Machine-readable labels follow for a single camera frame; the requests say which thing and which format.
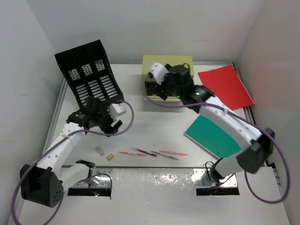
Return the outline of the grey green pen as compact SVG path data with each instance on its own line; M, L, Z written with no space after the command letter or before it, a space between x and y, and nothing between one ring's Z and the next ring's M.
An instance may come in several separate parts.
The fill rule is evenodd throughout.
M162 157L165 157L165 158L169 158L169 159L172 159L172 160L179 161L178 158L172 157L172 156L170 156L170 155L167 155L167 154L164 154L164 153L161 153L161 152L157 152L157 151L153 151L153 150L152 150L151 153L156 154L156 155L159 155L159 156L162 156Z

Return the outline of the tan eraser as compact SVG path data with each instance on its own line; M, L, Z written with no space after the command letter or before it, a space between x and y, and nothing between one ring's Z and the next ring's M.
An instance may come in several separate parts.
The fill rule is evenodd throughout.
M106 157L106 159L108 160L108 161L110 161L110 160L112 160L114 158L114 155L111 153L111 154L109 154L107 157Z

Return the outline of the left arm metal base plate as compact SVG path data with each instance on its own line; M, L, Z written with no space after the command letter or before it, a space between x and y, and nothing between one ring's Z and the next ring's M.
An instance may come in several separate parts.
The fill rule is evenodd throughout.
M111 168L104 168L103 170L97 168L92 172L91 177L75 183L72 188L111 188L112 175L113 170Z

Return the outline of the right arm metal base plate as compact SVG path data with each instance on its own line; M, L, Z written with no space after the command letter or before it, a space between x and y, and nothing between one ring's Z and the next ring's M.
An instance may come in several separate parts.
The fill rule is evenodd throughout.
M213 188L218 186L219 188L237 188L238 182L235 174L226 176L224 179L219 180L219 183L216 183L214 179L209 178L208 172L205 168L196 168L194 169L194 181L196 188Z

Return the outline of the orange red pen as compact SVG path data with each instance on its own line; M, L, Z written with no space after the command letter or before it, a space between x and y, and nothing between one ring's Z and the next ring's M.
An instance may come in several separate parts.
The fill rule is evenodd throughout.
M188 154L187 154L187 153L184 153L184 152L176 152L176 151L168 151L168 150L160 150L159 152L165 153L165 154L173 154L173 155L188 156Z

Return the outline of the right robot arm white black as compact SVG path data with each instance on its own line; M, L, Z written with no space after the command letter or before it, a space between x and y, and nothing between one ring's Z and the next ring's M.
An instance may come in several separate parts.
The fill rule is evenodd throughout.
M241 171L255 174L272 154L270 138L275 136L274 131L269 128L259 130L238 119L213 91L194 84L188 64L171 66L153 62L147 76L155 80L150 89L157 96L163 100L176 96L183 106L198 113L212 126L213 131L210 137L204 138L205 143L216 144L216 138L220 136L223 146L238 147L236 153L220 157L212 165L207 176L213 182L219 183L226 176Z

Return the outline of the white eraser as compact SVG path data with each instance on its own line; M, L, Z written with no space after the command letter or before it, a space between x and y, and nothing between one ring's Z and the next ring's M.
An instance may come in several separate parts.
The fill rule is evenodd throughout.
M96 147L95 150L101 156L103 156L105 154L104 151L100 147Z

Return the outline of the red folder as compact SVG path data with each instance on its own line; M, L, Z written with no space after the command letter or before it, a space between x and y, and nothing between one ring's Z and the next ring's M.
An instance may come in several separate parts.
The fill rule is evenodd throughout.
M199 72L198 76L202 84L213 91L231 110L254 104L232 65Z

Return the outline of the dark red clear pen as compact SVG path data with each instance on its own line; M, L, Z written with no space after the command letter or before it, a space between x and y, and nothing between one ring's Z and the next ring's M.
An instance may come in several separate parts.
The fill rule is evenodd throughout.
M154 153L151 153L151 152L139 149L139 148L132 147L131 149L136 150L136 151L141 152L141 153L144 153L144 154L147 154L147 155L150 155L150 156L153 156L153 157L157 157L157 154L154 154Z

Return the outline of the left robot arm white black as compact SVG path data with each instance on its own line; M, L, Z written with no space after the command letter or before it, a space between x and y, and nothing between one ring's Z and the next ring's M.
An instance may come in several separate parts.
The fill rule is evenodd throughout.
M122 122L117 118L126 113L123 101L101 101L89 97L85 105L70 114L60 135L34 166L24 165L20 170L21 195L24 200L53 208L63 193L75 183L91 175L94 163L78 160L64 172L60 172L65 160L93 127L99 127L105 136L118 132Z

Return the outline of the black three-slot file organizer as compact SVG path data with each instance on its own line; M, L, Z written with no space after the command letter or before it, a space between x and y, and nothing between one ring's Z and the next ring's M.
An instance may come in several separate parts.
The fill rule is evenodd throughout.
M109 103L124 100L100 40L54 56L80 108L86 105L88 97Z

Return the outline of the green metal drawer toolbox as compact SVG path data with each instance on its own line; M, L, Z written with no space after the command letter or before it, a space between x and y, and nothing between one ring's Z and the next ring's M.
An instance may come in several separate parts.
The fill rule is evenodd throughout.
M152 83L154 83L154 79L148 78L145 80L146 75L148 74L148 69L152 65L153 62L157 62L165 66L169 64L170 66L176 66L180 64L185 64L186 68L190 69L190 76L194 78L194 67L193 67L193 58L192 56L186 55L143 55L142 58L142 81L144 81L144 88L146 90L147 96L159 102L164 102L159 96L154 94L153 91L150 90Z

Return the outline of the green notebook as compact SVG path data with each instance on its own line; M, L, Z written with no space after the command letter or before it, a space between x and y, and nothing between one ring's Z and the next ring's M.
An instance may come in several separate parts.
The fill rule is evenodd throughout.
M217 158L227 158L241 150L237 142L224 130L201 115L190 125L184 135Z

